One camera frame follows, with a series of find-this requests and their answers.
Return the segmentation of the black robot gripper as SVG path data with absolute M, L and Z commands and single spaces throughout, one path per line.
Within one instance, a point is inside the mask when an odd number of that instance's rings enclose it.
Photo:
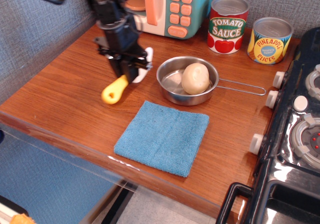
M 96 25 L 103 31 L 104 36 L 95 38 L 94 42 L 101 55 L 110 56 L 108 61 L 117 78 L 125 74 L 128 82 L 132 83 L 139 75 L 138 68 L 149 71 L 153 67 L 148 60 L 147 51 L 138 44 L 140 33 L 133 16 L 125 16 L 110 24 L 103 24 L 98 20 Z M 122 70 L 122 60 L 119 58 L 132 58 L 134 63 L 125 61 Z

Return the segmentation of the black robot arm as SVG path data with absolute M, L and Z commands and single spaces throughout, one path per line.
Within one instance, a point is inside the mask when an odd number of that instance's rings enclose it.
M 62 5 L 65 0 L 43 0 Z M 125 7 L 126 0 L 87 0 L 103 37 L 94 41 L 98 51 L 106 56 L 119 78 L 131 83 L 141 82 L 152 68 L 153 49 L 143 49 L 138 44 L 138 31 L 133 13 Z

